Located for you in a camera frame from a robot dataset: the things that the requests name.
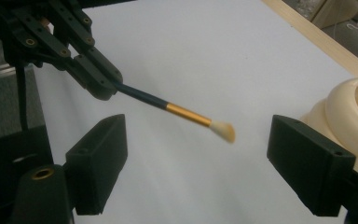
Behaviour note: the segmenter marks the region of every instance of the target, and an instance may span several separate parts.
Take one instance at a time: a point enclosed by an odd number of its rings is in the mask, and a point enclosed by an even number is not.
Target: wooden edge
[[[262,0],[290,25],[297,29],[310,42],[316,45],[334,61],[344,67],[355,77],[358,77],[358,57],[338,44],[329,35],[317,28],[307,19],[303,18],[294,9],[281,0]]]

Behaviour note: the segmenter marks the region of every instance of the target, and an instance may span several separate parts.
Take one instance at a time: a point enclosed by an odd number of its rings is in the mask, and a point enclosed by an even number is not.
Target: white table surface
[[[50,65],[36,79],[56,163],[99,120],[125,114],[129,157],[104,212],[76,223],[343,223],[315,217],[267,159],[272,115],[298,119],[345,69],[261,1],[144,0],[86,10],[124,83],[231,122],[209,130],[118,93],[94,99]]]

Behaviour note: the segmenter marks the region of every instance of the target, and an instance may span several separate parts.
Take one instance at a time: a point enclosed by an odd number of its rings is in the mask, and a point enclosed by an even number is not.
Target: brush bristles
[[[212,120],[211,124],[209,125],[209,128],[229,143],[234,143],[235,131],[231,124]]]

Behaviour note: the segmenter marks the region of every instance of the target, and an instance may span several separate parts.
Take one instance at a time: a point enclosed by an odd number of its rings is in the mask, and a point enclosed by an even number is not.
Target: makeup brush
[[[179,105],[174,105],[174,104],[169,103],[165,100],[162,100],[154,95],[151,95],[144,91],[136,90],[135,88],[126,86],[122,83],[115,82],[114,85],[118,91],[120,91],[124,94],[127,94],[135,99],[138,99],[144,103],[153,105],[160,109],[171,112],[179,117],[191,120],[191,121],[196,122],[204,127],[209,128],[211,131],[213,131],[217,135],[221,136],[229,143],[233,143],[235,141],[235,131],[234,131],[234,128],[232,127],[232,125],[229,123],[208,119],[206,117],[203,117],[202,115],[194,113],[194,112],[192,112],[188,109],[185,109]]]

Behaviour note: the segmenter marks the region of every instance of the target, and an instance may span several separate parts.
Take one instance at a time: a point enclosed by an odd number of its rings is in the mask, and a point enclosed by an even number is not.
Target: gold ferrule
[[[197,113],[189,111],[179,105],[167,104],[166,110],[184,119],[191,120],[202,126],[209,127],[211,120]]]

